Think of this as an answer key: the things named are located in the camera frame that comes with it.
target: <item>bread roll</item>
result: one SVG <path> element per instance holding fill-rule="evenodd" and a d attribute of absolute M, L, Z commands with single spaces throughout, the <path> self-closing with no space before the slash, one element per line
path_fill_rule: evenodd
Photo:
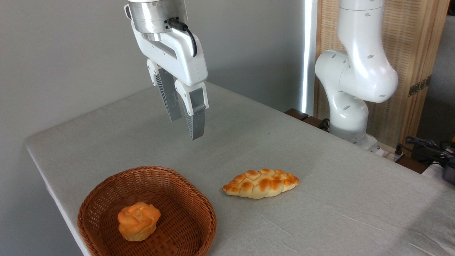
<path fill-rule="evenodd" d="M 160 211 L 153 205 L 138 202 L 118 214 L 118 230 L 128 241 L 142 241 L 157 229 Z"/>
<path fill-rule="evenodd" d="M 250 170 L 235 177 L 222 190 L 228 195 L 261 199 L 293 189 L 299 182 L 294 175 L 279 169 Z"/>

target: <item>wall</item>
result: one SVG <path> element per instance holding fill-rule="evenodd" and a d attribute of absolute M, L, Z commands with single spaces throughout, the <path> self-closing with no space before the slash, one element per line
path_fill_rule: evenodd
<path fill-rule="evenodd" d="M 417 137 L 436 143 L 455 131 L 455 16 L 447 16 Z"/>
<path fill-rule="evenodd" d="M 0 255 L 81 254 L 23 142 L 150 87 L 125 3 L 0 1 Z M 208 80 L 298 108 L 302 5 L 187 0 Z"/>

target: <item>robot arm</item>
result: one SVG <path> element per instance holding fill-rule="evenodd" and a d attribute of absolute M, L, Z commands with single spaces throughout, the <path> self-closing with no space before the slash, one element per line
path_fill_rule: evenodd
<path fill-rule="evenodd" d="M 340 1 L 338 37 L 348 54 L 340 77 L 341 88 L 376 103 L 389 99 L 398 85 L 397 73 L 382 45 L 383 12 L 384 0 Z"/>
<path fill-rule="evenodd" d="M 398 85 L 381 39 L 385 0 L 340 0 L 338 37 L 346 51 L 329 50 L 316 61 L 330 107 L 330 133 L 375 152 L 376 139 L 366 134 L 368 108 L 381 103 Z"/>
<path fill-rule="evenodd" d="M 152 84 L 158 85 L 171 121 L 182 117 L 178 93 L 191 138 L 202 136 L 208 108 L 207 66 L 198 37 L 184 24 L 184 0 L 129 0 L 125 14 L 139 48 L 148 57 Z"/>

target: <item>wooden block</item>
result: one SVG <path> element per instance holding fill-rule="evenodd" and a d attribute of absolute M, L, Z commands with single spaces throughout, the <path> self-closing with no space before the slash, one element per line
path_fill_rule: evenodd
<path fill-rule="evenodd" d="M 308 117 L 304 120 L 304 122 L 307 124 L 311 124 L 314 127 L 319 128 L 319 129 L 322 127 L 322 120 L 317 119 L 315 117 Z"/>
<path fill-rule="evenodd" d="M 418 174 L 422 174 L 428 168 L 428 166 L 424 165 L 423 163 L 417 162 L 407 157 L 403 157 L 400 161 L 398 161 L 398 164 L 411 169 Z"/>
<path fill-rule="evenodd" d="M 288 111 L 286 111 L 284 113 L 293 118 L 297 118 L 300 121 L 303 121 L 304 119 L 306 119 L 308 117 L 308 114 L 302 113 L 295 108 L 289 109 Z"/>

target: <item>wicker basket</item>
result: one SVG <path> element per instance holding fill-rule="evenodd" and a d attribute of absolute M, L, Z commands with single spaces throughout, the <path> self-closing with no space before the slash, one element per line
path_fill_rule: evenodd
<path fill-rule="evenodd" d="M 143 201 L 161 211 L 156 231 L 140 242 L 128 242 L 118 231 L 117 215 Z M 87 196 L 77 225 L 92 255 L 206 255 L 217 220 L 212 205 L 177 172 L 142 166 L 113 175 Z"/>

